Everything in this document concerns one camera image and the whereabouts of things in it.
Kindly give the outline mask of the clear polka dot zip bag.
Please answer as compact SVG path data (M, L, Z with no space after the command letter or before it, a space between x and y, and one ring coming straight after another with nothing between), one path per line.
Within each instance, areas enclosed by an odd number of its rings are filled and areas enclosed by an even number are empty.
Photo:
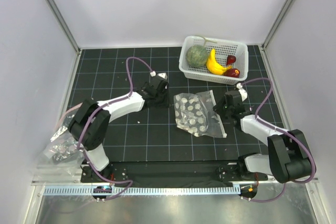
M195 137L209 136L226 138L222 120L213 110L216 105L212 90L192 93L180 93L174 96L176 126Z

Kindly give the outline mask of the yellow banana bunch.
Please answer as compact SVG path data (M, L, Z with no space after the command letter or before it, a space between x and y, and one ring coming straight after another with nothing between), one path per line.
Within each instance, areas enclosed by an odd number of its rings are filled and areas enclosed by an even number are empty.
M212 49L210 51L207 62L206 62L206 67L212 74L220 75L220 76L222 76L228 70L228 68L223 67L216 61L215 49Z

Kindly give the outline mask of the green netted melon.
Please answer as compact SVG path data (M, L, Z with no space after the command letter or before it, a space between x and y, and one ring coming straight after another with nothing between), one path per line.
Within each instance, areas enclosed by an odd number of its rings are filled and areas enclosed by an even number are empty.
M186 61L191 67L201 67L206 64L208 52L204 46L193 45L186 52Z

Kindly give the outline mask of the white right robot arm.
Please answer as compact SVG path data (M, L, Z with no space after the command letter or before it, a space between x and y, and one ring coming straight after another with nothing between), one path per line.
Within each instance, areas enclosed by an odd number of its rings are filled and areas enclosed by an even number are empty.
M214 112L230 120L235 128L268 147L267 155L251 153L239 157L238 177L248 180L255 173L263 173L282 184L311 181L316 165L303 132L277 127L252 114L244 105L246 98L244 89L228 91L213 107Z

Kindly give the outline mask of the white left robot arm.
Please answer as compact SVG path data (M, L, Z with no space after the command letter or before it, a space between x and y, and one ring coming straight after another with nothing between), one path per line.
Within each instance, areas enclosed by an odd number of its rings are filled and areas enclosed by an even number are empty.
M166 73L159 73L143 87L123 97L106 101L84 100L69 123L68 131L84 149L85 159L94 166L94 178L106 182L111 177L111 169L103 140L109 123L130 113L169 106L168 77Z

